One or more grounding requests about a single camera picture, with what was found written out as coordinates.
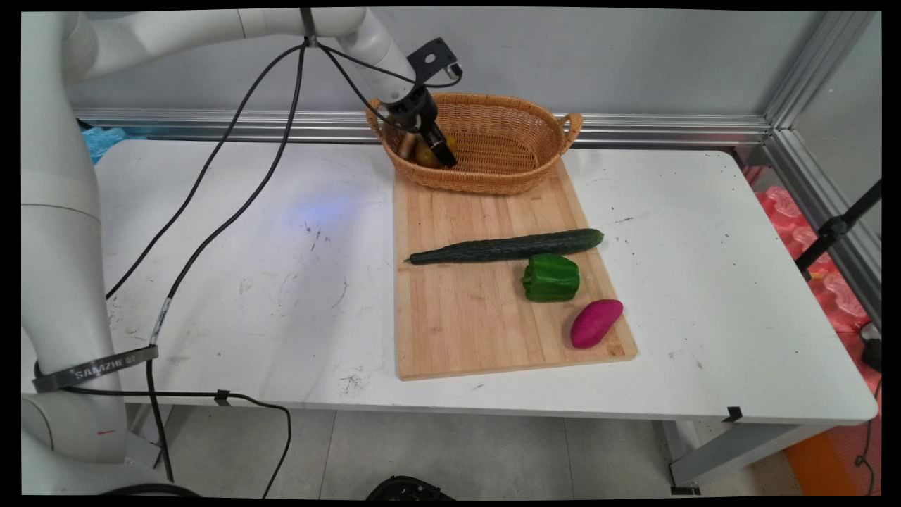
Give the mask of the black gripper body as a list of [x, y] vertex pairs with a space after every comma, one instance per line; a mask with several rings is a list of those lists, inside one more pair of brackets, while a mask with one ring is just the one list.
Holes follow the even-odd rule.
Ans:
[[389, 114], [385, 124], [397, 130], [424, 136], [439, 135], [438, 107], [428, 87], [414, 87], [407, 96], [387, 105], [386, 109]]

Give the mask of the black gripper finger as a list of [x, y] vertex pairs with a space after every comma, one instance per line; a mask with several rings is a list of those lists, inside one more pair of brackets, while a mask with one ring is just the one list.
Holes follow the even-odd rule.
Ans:
[[431, 137], [416, 135], [414, 161], [424, 167], [442, 167], [440, 158], [431, 149]]
[[426, 144], [441, 166], [451, 168], [457, 165], [458, 161], [448, 143], [447, 135], [441, 131], [437, 123], [426, 126]]

